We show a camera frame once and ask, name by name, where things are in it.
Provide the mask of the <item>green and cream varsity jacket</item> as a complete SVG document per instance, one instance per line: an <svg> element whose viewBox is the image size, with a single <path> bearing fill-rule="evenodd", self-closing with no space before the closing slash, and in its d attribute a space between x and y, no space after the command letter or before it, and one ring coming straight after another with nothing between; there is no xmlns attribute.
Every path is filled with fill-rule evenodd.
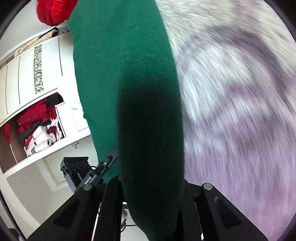
<svg viewBox="0 0 296 241"><path fill-rule="evenodd" d="M184 185L179 82L155 1L78 1L75 76L99 158L112 148L130 214L149 240L177 240Z"/></svg>

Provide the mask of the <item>clothes pile in wardrobe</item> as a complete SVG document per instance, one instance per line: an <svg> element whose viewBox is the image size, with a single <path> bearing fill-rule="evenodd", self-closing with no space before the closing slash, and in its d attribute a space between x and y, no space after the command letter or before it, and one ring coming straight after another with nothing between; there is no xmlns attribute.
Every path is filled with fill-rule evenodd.
<svg viewBox="0 0 296 241"><path fill-rule="evenodd" d="M59 93L38 101L17 115L12 124L5 123L1 127L1 137L10 145L15 127L27 156L52 146L64 138L56 111L56 106L62 102L63 98Z"/></svg>

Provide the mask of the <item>white wardrobe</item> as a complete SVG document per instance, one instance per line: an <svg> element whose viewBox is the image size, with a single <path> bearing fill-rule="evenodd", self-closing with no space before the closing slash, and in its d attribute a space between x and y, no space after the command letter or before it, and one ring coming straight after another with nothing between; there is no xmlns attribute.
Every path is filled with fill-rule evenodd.
<svg viewBox="0 0 296 241"><path fill-rule="evenodd" d="M64 184L58 152L67 146L77 154L79 143L91 135L79 109L73 39L63 33L35 45L1 68L1 125L11 125L10 142L1 133L1 171L9 177L30 164L43 160L56 185ZM56 115L62 139L28 156L20 141L16 120L29 108L53 94L62 96Z"/></svg>

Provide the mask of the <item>red garment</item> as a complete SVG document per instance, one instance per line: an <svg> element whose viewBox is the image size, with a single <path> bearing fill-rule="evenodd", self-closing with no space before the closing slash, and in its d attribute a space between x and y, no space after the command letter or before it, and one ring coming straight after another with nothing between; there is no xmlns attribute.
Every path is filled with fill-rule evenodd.
<svg viewBox="0 0 296 241"><path fill-rule="evenodd" d="M48 26L57 26L69 20L77 0L37 0L37 16Z"/></svg>

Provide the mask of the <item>floral purple plush blanket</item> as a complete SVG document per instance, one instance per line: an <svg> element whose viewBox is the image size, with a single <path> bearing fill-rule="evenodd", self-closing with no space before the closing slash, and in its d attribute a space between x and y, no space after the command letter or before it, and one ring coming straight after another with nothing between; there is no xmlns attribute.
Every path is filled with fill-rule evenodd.
<svg viewBox="0 0 296 241"><path fill-rule="evenodd" d="M265 1L157 1L180 83L185 178L269 240L295 216L295 41Z"/></svg>

